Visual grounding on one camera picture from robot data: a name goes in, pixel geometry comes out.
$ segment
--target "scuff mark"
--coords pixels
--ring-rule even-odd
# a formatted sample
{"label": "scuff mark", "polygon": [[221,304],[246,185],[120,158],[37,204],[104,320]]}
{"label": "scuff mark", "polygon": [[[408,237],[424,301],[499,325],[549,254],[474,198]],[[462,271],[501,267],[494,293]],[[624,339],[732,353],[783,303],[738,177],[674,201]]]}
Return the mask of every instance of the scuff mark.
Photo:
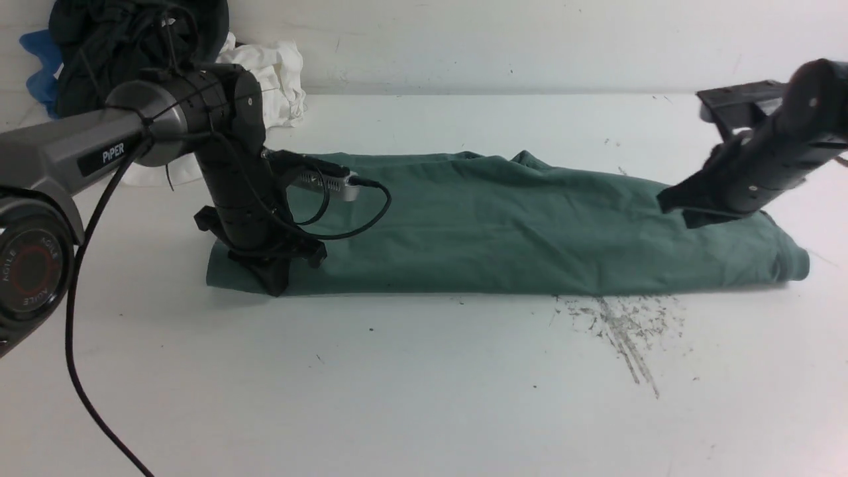
{"label": "scuff mark", "polygon": [[554,314],[550,316],[550,323],[548,323],[548,328],[550,328],[551,325],[554,324],[554,320],[556,319],[556,315],[559,315],[560,313],[562,313],[562,310],[554,308]]}
{"label": "scuff mark", "polygon": [[736,70],[739,69],[739,65],[741,63],[742,63],[742,54],[740,53],[739,56],[736,58],[736,65],[734,65],[734,72],[733,72],[734,75],[736,74]]}
{"label": "scuff mark", "polygon": [[633,368],[633,364],[635,363],[635,367],[639,370],[639,373],[642,374],[644,380],[647,381],[648,384],[650,384],[650,387],[654,390],[654,397],[659,399],[660,390],[656,387],[654,377],[651,376],[650,370],[644,362],[644,358],[639,353],[639,350],[636,348],[636,345],[633,343],[633,340],[630,339],[630,335],[628,334],[628,325],[633,324],[633,320],[626,316],[617,317],[612,312],[610,304],[603,298],[595,298],[594,300],[600,306],[600,319],[606,323],[606,326],[609,328],[610,333],[607,334],[607,338],[610,339],[610,342],[613,344],[613,347],[618,350],[619,354],[624,356],[628,369],[633,375],[633,381],[635,381],[636,384],[639,383],[639,376]]}
{"label": "scuff mark", "polygon": [[292,23],[289,21],[278,21],[279,25],[286,26],[291,28],[292,30],[307,30],[307,31],[319,31],[321,33],[335,33],[336,35],[349,35],[349,36],[367,36],[367,33],[361,31],[339,31],[339,30],[331,30],[327,28],[320,28],[317,26],[311,25],[303,25],[299,23]]}
{"label": "scuff mark", "polygon": [[824,258],[823,256],[819,255],[818,253],[816,253],[816,252],[814,252],[814,251],[812,251],[812,250],[810,250],[810,249],[807,249],[806,251],[807,251],[810,255],[814,255],[814,256],[816,256],[816,257],[818,257],[818,258],[820,258],[820,259],[822,259],[822,260],[826,261],[826,262],[827,262],[827,263],[829,263],[830,265],[833,265],[834,267],[839,268],[840,270],[842,270],[842,267],[840,267],[838,263],[832,262],[832,261],[830,261],[830,260],[828,260],[828,259]]}

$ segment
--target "table surface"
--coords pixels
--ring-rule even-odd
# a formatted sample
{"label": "table surface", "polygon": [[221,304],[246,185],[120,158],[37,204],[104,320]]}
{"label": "table surface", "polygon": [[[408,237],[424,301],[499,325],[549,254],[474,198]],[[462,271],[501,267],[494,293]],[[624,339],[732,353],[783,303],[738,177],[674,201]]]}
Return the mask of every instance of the table surface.
{"label": "table surface", "polygon": [[[26,113],[6,128],[38,121],[24,98],[0,99]],[[694,96],[308,105],[306,122],[271,131],[269,147],[527,149],[672,183],[718,141]],[[588,298],[212,289],[213,238],[192,221],[209,202],[204,185],[122,187],[82,272],[77,365],[156,475],[848,475],[846,184],[848,170],[828,164],[768,208],[810,250],[806,281],[610,297],[633,319],[629,347],[596,336]],[[84,216],[102,190],[79,195]],[[2,473],[136,475],[78,402],[63,332],[57,312],[0,361]]]}

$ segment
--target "red ring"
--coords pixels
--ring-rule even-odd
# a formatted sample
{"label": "red ring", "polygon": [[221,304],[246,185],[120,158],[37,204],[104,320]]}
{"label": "red ring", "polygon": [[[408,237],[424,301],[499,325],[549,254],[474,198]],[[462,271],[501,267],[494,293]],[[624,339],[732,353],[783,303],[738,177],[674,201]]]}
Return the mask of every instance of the red ring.
{"label": "red ring", "polygon": [[24,249],[21,249],[20,253],[18,254],[18,258],[16,258],[14,263],[12,264],[12,271],[11,271],[10,275],[12,276],[12,286],[14,286],[14,289],[18,290],[18,293],[20,293],[21,295],[24,295],[24,296],[36,295],[41,289],[46,287],[47,284],[50,282],[50,269],[48,267],[46,272],[44,273],[44,279],[34,289],[26,290],[26,289],[24,289],[23,287],[20,286],[20,283],[18,283],[18,277],[17,277],[18,274],[16,273],[18,271],[18,267],[16,267],[16,265],[20,264],[20,259],[22,257],[24,257],[25,255],[27,255],[27,254],[29,254],[33,251],[39,252],[40,254],[44,255],[44,258],[47,259],[47,263],[49,263],[52,260],[52,257],[50,256],[50,252],[45,250],[43,247],[39,247],[37,245],[30,245],[29,247],[25,247]]}

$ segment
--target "green fabric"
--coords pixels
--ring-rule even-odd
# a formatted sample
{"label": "green fabric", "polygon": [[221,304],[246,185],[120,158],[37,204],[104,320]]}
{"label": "green fabric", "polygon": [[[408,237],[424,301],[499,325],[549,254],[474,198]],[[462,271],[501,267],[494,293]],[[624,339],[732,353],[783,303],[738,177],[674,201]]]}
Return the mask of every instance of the green fabric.
{"label": "green fabric", "polygon": [[[658,182],[473,153],[419,156],[329,154],[385,184],[393,204],[362,235],[327,242],[321,268],[295,261],[288,295],[501,293],[647,295],[802,280],[809,255],[765,214],[688,230],[664,215]],[[289,189],[295,218],[319,194]],[[358,227],[382,206],[377,190],[333,201],[314,233]],[[262,293],[217,244],[211,286]]]}

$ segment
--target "black mount bracket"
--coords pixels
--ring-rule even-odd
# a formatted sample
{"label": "black mount bracket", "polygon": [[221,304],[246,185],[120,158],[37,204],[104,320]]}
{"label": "black mount bracket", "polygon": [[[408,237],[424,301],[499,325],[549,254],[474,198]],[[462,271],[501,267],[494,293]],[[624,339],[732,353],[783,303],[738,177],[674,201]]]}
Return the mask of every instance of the black mount bracket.
{"label": "black mount bracket", "polygon": [[702,102],[700,117],[714,123],[726,143],[734,130],[755,128],[782,102],[786,84],[759,81],[697,92]]}
{"label": "black mount bracket", "polygon": [[205,206],[194,215],[201,232],[212,232],[230,250],[227,255],[248,269],[271,296],[280,296],[288,288],[289,267],[292,259],[306,259],[310,267],[318,268],[326,259],[326,247],[318,240],[286,234],[278,237],[276,245],[267,250],[239,250],[227,238],[214,207]]}

